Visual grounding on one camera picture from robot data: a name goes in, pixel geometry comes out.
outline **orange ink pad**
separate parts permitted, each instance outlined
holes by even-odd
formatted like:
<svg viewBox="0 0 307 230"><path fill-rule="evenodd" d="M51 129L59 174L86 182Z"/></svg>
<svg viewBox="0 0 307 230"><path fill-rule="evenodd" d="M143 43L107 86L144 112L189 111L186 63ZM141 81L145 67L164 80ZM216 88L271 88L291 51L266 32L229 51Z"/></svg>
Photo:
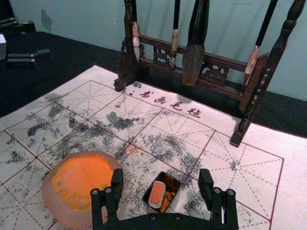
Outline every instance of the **orange ink pad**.
<svg viewBox="0 0 307 230"><path fill-rule="evenodd" d="M143 201L160 213L165 213L181 187L173 176L160 172L143 196Z"/></svg>
<svg viewBox="0 0 307 230"><path fill-rule="evenodd" d="M148 199L148 204L153 208L160 208L165 194L166 186L163 182L155 181Z"/></svg>

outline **wooden brush rack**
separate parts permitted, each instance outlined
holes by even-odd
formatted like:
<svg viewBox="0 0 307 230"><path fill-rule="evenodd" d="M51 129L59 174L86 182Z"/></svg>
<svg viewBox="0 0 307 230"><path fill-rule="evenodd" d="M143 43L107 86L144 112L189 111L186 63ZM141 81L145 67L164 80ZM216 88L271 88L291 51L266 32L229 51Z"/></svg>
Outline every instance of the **wooden brush rack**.
<svg viewBox="0 0 307 230"><path fill-rule="evenodd" d="M239 146L250 123L252 122L261 100L266 92L278 63L287 46L289 35L296 25L306 0L294 0L286 21L283 24L281 33L275 42L270 53L261 55L257 59L256 66L250 76L248 85L244 91L226 86L225 82L229 69L235 69L241 72L245 71L246 62L222 57L215 54L206 53L203 60L200 75L197 84L204 88L222 93L226 96L240 101L239 109L243 113L242 120L236 128L230 143ZM115 90L121 91L127 85L132 84L141 77L142 70L150 68L182 78L182 69L176 67L171 70L171 43L140 35L140 61L138 62L133 48L132 36L132 12L131 0L125 0L125 38L122 42L118 79L115 80ZM153 60L145 57L144 45L153 46ZM178 46L177 53L184 54L185 47Z"/></svg>

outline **black table surface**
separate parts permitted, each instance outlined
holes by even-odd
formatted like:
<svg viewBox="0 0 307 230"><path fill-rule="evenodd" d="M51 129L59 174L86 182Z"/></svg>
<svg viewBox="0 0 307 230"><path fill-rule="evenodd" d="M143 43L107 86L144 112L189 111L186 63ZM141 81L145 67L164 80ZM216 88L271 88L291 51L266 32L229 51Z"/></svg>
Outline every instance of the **black table surface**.
<svg viewBox="0 0 307 230"><path fill-rule="evenodd" d="M118 70L118 51L53 34L44 32L24 34L9 38L7 43L10 53L34 53L48 48L51 58L39 63L39 69L10 69L7 72L0 72L0 117L68 82L94 64L115 73ZM238 109L239 101L199 85L187 88L181 85L180 79L166 78L154 70L140 81L176 92L230 115L242 117ZM240 87L236 83L229 82L229 84ZM307 137L307 102L266 92L253 122Z"/></svg>

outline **hanging brush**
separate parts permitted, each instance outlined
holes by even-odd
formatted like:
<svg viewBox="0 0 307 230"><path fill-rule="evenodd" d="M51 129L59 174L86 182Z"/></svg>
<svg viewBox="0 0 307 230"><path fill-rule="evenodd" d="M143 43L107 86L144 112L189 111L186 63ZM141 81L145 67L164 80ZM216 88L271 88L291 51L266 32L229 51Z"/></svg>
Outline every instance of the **hanging brush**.
<svg viewBox="0 0 307 230"><path fill-rule="evenodd" d="M132 11L132 35L133 35L133 47L134 54L137 61L140 61L140 30L138 25L138 15L136 9L136 0L131 0L131 11Z"/></svg>
<svg viewBox="0 0 307 230"><path fill-rule="evenodd" d="M180 0L175 0L173 37L172 37L172 48L171 48L171 69L172 70L174 70L176 67L176 55L177 55L177 49L178 49L179 13L180 13Z"/></svg>
<svg viewBox="0 0 307 230"><path fill-rule="evenodd" d="M208 30L209 0L196 0L189 25L189 36L183 56L182 84L192 86L200 75L205 57L204 42Z"/></svg>
<svg viewBox="0 0 307 230"><path fill-rule="evenodd" d="M273 16L277 1L278 0L271 0L271 2L269 4L269 7L268 7L267 13L265 15L265 18L263 20L263 23L262 23L256 44L255 44L255 47L254 47L254 50L251 53L250 58L248 60L246 68L245 68L243 87L246 86L246 84L249 80L249 77L250 77L250 75L252 74L252 72L255 68L255 65L256 65L256 62L257 62L257 59L258 59L258 56L259 56L260 47L261 47L262 41L264 39L265 33L267 32L268 26L270 24L270 20Z"/></svg>

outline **brush bristles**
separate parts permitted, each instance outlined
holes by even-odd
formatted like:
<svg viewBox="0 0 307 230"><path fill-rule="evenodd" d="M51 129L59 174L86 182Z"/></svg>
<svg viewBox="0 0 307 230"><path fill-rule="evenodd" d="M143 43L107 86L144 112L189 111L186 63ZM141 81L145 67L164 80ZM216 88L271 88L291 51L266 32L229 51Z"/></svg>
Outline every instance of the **brush bristles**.
<svg viewBox="0 0 307 230"><path fill-rule="evenodd" d="M196 45L188 43L182 61L182 84L187 86L195 85L201 72L201 66L205 57L204 44Z"/></svg>

